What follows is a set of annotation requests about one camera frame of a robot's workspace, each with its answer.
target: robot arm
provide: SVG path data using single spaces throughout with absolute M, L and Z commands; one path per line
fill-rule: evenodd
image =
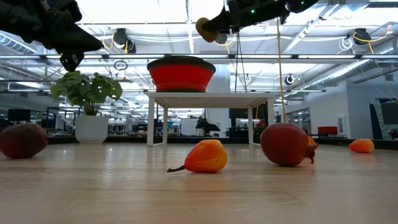
M 101 41 L 75 24 L 81 17 L 72 0 L 0 0 L 0 30 L 55 49 L 69 72 L 77 68 L 84 52 L 102 48 Z
M 218 34 L 237 33 L 240 29 L 280 17 L 283 24 L 290 12 L 303 12 L 318 0 L 227 0 L 228 11 L 208 20 L 200 18 L 197 31 L 207 41 L 214 41 Z

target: red bowl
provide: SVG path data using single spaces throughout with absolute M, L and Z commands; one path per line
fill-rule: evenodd
M 147 69 L 157 92 L 205 93 L 216 67 L 201 58 L 166 56 L 149 63 Z

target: fruit stem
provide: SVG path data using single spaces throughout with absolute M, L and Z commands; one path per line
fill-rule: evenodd
M 167 172 L 177 172 L 177 171 L 181 171 L 181 170 L 185 170 L 185 167 L 182 165 L 177 169 L 168 169 Z

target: red object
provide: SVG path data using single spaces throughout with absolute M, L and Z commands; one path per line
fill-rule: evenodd
M 168 56 L 148 64 L 158 92 L 206 92 L 214 65 L 201 58 Z
M 47 133 L 37 124 L 17 124 L 0 133 L 0 151 L 13 159 L 31 158 L 47 143 Z
M 260 137 L 263 153 L 273 163 L 282 166 L 299 165 L 304 158 L 313 164 L 315 149 L 309 145 L 305 131 L 294 124 L 273 124 L 267 127 Z
M 337 127 L 318 127 L 318 134 L 337 134 Z

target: desk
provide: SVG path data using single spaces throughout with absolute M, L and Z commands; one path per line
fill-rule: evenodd
M 149 97 L 147 145 L 167 143 L 167 122 L 163 122 L 163 141 L 154 144 L 155 102 L 163 107 L 163 118 L 169 108 L 246 108 L 249 124 L 253 124 L 252 109 L 268 102 L 268 124 L 274 124 L 274 94 L 271 93 L 145 93 Z M 253 125 L 249 125 L 249 144 L 253 143 Z

